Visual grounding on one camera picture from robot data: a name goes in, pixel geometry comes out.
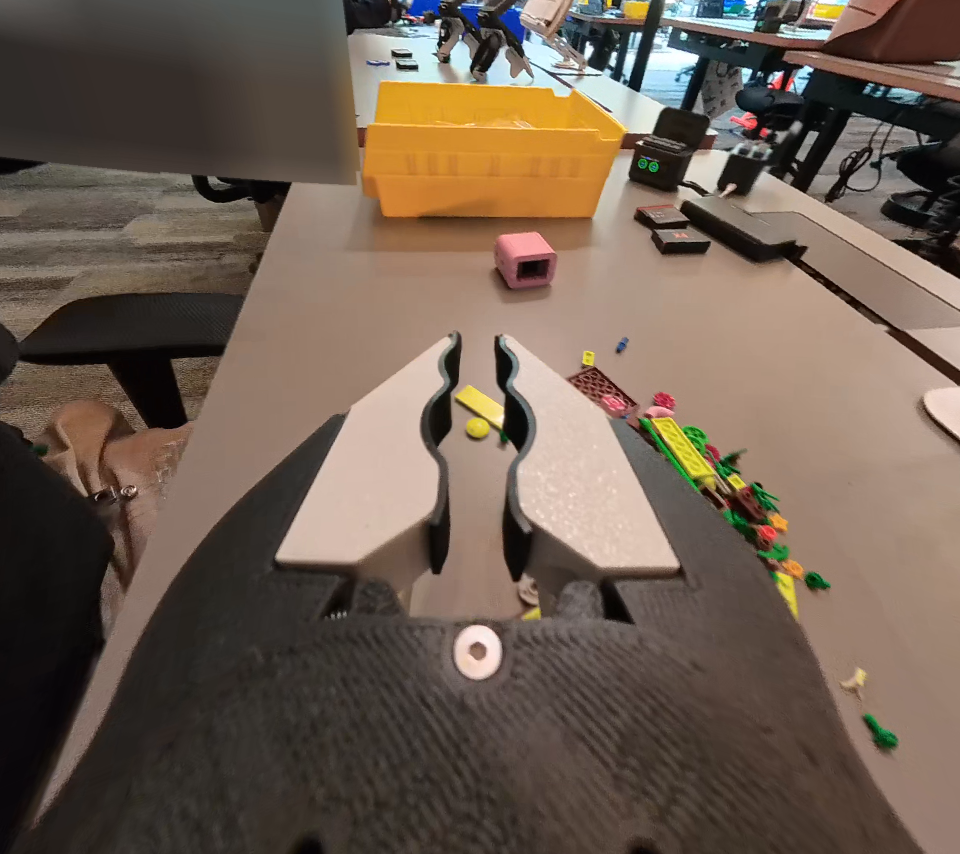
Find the brown cardboard box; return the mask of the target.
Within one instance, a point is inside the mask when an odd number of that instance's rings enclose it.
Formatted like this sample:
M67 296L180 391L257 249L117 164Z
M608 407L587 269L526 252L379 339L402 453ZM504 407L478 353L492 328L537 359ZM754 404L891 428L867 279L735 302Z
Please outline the brown cardboard box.
M821 52L872 64L956 62L959 0L848 0Z

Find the black charging case green lights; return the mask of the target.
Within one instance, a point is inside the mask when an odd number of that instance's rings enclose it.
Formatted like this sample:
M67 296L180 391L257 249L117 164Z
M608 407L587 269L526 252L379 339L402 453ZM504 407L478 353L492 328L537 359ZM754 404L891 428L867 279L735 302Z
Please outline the black charging case green lights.
M693 155L703 148L710 119L702 114L666 107L652 133L641 135L633 148L629 180L672 192L685 178Z

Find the pile of colourful toy bricks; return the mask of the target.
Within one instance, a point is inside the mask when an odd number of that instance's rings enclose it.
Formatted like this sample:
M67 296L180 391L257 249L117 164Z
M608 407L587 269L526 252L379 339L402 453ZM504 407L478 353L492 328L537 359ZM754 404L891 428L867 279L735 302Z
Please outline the pile of colourful toy bricks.
M800 619L798 586L812 593L832 587L820 572L791 557L785 539L788 522L780 510L780 499L760 482L744 478L740 471L743 450L723 454L701 428L683 426L677 418L676 400L667 392L656 392L649 404L638 404L594 365L592 352L583 353L580 370L567 380L606 415L637 432L688 487L713 505L753 549L794 620Z

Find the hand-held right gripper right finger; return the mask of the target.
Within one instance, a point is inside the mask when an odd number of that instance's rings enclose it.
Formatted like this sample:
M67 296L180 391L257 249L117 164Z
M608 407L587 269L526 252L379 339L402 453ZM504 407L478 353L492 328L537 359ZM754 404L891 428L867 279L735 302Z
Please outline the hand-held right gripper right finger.
M625 448L630 428L508 334L495 338L504 394L502 545L514 581L676 576L681 564Z

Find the black power brick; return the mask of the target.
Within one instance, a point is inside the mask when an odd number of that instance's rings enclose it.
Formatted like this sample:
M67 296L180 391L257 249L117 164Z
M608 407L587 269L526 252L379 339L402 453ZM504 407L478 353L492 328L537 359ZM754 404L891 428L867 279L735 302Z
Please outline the black power brick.
M695 229L753 263L800 260L809 248L773 215L746 212L720 196L684 200L679 212Z

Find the black office chair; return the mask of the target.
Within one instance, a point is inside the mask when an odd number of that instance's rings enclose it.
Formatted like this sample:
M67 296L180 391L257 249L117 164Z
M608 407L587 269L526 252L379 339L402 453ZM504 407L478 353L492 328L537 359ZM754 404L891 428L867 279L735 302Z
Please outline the black office chair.
M210 203L229 204L250 200L256 209L260 228L270 234L274 230L291 184L282 181L245 180L192 176L191 182L197 193Z

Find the person's black jacket torso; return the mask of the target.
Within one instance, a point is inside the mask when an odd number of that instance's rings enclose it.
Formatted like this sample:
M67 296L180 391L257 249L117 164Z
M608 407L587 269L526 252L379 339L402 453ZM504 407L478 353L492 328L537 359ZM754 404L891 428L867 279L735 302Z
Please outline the person's black jacket torso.
M1 844L60 750L104 642L114 542L91 502L1 428Z

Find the black angular gadget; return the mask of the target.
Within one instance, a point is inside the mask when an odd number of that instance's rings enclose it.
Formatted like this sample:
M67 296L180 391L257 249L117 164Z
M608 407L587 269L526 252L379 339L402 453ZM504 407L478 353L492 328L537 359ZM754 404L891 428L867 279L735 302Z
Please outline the black angular gadget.
M464 42L473 59L479 50L482 36L476 27L464 14L462 7L469 0L441 0L435 21L438 23L438 42L435 50L437 60L447 65L453 49L457 44Z
M471 77L477 82L486 82L488 72L500 53L504 54L510 68L511 79L517 79L522 73L534 78L522 41L503 20L516 1L486 0L478 12L479 41L470 63Z

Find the person's beige trousers leg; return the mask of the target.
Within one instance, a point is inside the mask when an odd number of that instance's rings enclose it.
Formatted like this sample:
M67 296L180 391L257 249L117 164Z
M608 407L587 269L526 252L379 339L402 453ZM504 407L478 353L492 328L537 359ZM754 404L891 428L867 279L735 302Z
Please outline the person's beige trousers leg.
M101 588L107 634L157 528L193 428L187 422L137 430L111 404L75 401L56 410L40 435L45 463L93 504L113 538Z

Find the yellow plastic bin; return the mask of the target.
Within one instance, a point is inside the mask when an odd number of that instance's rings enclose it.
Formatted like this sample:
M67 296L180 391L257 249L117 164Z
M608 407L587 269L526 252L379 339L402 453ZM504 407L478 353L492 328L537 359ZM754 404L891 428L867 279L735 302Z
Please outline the yellow plastic bin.
M581 92L380 85L362 189L392 218L591 219L626 130Z

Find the brown top background desk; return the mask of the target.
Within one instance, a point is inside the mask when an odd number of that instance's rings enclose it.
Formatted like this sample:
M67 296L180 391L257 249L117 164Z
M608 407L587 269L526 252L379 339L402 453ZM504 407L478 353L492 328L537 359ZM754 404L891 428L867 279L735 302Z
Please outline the brown top background desk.
M577 37L576 50L584 45L592 28L610 30L621 36L617 48L616 63L612 79L625 82L627 87L640 92L643 86L649 61L642 59L636 51L629 75L625 75L627 48L631 36L643 34L645 22L624 18L583 15L569 15L568 21ZM828 32L823 30L788 29L786 33L768 34L752 30L752 24L745 20L727 19L685 19L662 18L659 28L669 30L668 47L682 53L695 55L696 64L684 91L681 107L692 108L698 94L702 91L709 63L715 62L735 68L750 69L751 77L767 77L782 71L791 74L795 68L824 67L827 63L837 65L840 59L834 55L821 55L820 51L827 41ZM930 78L932 88L912 87L915 92L929 96L942 96L958 88L958 59L940 59L929 64L909 64L905 60L890 61L886 66L868 62L864 68L852 68L846 76L861 79L869 83L895 86L891 76L900 79L897 86L906 89L908 72Z

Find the white stand base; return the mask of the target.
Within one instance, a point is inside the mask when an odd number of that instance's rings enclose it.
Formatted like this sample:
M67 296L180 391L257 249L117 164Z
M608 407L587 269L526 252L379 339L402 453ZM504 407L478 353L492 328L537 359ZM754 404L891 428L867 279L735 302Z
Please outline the white stand base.
M935 388L921 397L921 407L930 420L956 442L960 439L960 388Z

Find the pink hollow block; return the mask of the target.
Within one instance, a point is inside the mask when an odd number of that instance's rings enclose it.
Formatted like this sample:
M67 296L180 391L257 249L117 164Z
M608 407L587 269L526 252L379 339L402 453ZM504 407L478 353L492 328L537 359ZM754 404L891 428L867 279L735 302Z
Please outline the pink hollow block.
M508 288L529 290L552 284L558 255L540 233L500 235L493 251L494 266Z

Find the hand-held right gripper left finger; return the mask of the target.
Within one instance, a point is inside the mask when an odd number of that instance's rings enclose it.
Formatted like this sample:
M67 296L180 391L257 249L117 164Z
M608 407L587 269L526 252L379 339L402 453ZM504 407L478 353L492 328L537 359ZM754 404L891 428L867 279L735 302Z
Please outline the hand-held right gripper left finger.
M462 355L450 334L356 402L281 541L282 568L423 575L450 550L450 468L441 450Z

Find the wooden easel stand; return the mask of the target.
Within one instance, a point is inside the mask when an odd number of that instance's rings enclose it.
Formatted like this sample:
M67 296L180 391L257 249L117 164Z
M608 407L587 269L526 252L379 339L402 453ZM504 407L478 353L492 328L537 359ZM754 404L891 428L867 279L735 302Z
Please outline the wooden easel stand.
M596 74L596 71L588 66L586 58L562 36L546 39L532 33L526 50L535 66L551 74L559 76L594 76Z

